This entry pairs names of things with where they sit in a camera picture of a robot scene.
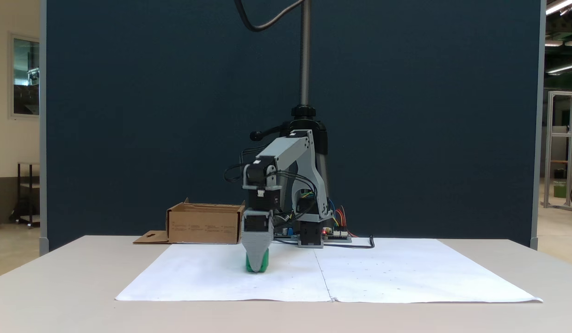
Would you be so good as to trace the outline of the grey ribbed wide gripper finger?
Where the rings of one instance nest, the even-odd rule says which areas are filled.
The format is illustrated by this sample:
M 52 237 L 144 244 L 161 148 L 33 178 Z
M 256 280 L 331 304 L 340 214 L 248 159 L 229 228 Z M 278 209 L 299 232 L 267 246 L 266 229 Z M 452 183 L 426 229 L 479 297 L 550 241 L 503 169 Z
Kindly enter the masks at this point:
M 248 272 L 263 273 L 269 265 L 269 246 L 273 241 L 273 230 L 269 232 L 242 232 L 241 244 L 246 251 Z

